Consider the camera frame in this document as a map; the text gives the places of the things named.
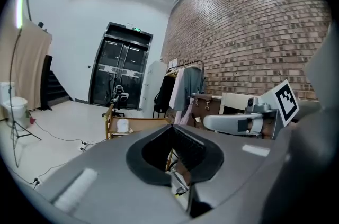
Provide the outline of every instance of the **brick wall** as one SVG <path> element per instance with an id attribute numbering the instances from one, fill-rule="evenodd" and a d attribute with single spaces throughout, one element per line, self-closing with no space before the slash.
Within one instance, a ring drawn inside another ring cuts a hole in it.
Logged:
<path id="1" fill-rule="evenodd" d="M 206 92 L 260 95 L 288 79 L 316 99 L 303 67 L 320 47 L 330 15 L 324 0 L 181 0 L 162 57 L 202 59 Z"/>

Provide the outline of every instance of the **white wall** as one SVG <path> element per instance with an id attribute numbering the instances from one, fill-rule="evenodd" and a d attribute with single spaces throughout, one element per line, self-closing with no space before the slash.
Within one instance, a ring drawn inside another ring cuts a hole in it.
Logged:
<path id="1" fill-rule="evenodd" d="M 51 69 L 72 98 L 85 101 L 93 62 L 109 22 L 131 23 L 154 35 L 147 69 L 160 59 L 170 16 L 168 10 L 145 0 L 30 0 L 30 9 L 33 22 L 43 22 L 53 36 Z"/>

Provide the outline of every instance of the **glass door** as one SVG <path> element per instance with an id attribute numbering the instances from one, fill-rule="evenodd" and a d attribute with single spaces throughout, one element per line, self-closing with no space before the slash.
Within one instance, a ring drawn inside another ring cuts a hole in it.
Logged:
<path id="1" fill-rule="evenodd" d="M 137 109 L 147 48 L 118 40 L 104 42 L 93 78 L 92 102 L 109 105 L 116 85 L 129 94 L 126 108 Z"/>

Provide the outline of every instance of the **door frame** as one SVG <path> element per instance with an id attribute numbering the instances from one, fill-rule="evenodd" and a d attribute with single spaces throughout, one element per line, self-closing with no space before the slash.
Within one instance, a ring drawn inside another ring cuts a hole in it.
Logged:
<path id="1" fill-rule="evenodd" d="M 153 39 L 153 35 L 152 34 L 149 34 L 147 32 L 144 32 L 144 31 L 141 31 L 140 33 L 141 34 L 145 34 L 147 36 L 150 36 L 150 40 L 149 40 L 149 44 L 148 46 L 145 45 L 145 44 L 142 44 L 142 43 L 139 43 L 137 41 L 133 41 L 133 40 L 127 40 L 127 39 L 124 39 L 124 38 L 121 38 L 121 37 L 116 37 L 116 36 L 112 36 L 112 35 L 108 35 L 107 34 L 107 31 L 109 29 L 109 27 L 111 25 L 114 25 L 114 26 L 118 26 L 118 27 L 121 27 L 121 28 L 126 28 L 126 25 L 121 25 L 121 24 L 117 24 L 117 23 L 112 23 L 112 22 L 109 22 L 107 27 L 106 27 L 106 30 L 101 38 L 101 41 L 100 41 L 100 44 L 99 44 L 99 47 L 97 49 L 97 52 L 96 52 L 96 55 L 95 55 L 95 59 L 94 59 L 94 63 L 93 63 L 93 66 L 92 66 L 92 73 L 91 73 L 91 80 L 90 80 L 90 88 L 88 90 L 88 104 L 93 104 L 93 91 L 94 91 L 94 86 L 93 86 L 93 79 L 95 77 L 95 73 L 96 73 L 96 69 L 99 65 L 98 63 L 98 59 L 100 57 L 100 53 L 102 51 L 102 48 L 103 48 L 103 45 L 105 43 L 105 40 L 106 39 L 116 39 L 116 40 L 121 40 L 121 41 L 124 41 L 125 43 L 132 43 L 132 44 L 136 44 L 136 45 L 139 45 L 139 46 L 142 46 L 142 47 L 146 47 L 147 48 L 147 52 L 146 52 L 146 58 L 145 58 L 145 64 L 142 68 L 142 74 L 141 74 L 141 91 L 142 91 L 142 85 L 144 84 L 144 76 L 145 76 L 145 70 L 146 70 L 146 65 L 147 65 L 147 59 L 148 59 L 148 55 L 149 55 L 149 50 L 150 50 L 150 47 L 151 47 L 151 43 L 152 43 L 152 39 Z M 141 91 L 140 91 L 140 95 L 139 95 L 139 99 L 138 99 L 138 107 L 136 108 L 136 110 L 140 110 L 140 99 L 141 99 Z"/>

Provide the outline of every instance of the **toilet seat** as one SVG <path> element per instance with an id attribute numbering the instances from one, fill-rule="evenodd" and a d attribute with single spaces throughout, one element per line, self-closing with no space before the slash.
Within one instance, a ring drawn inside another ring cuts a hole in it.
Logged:
<path id="1" fill-rule="evenodd" d="M 12 98 L 12 108 L 20 109 L 27 105 L 27 100 L 21 97 L 13 97 Z M 11 108 L 11 101 L 8 100 L 4 102 L 4 107 Z"/>

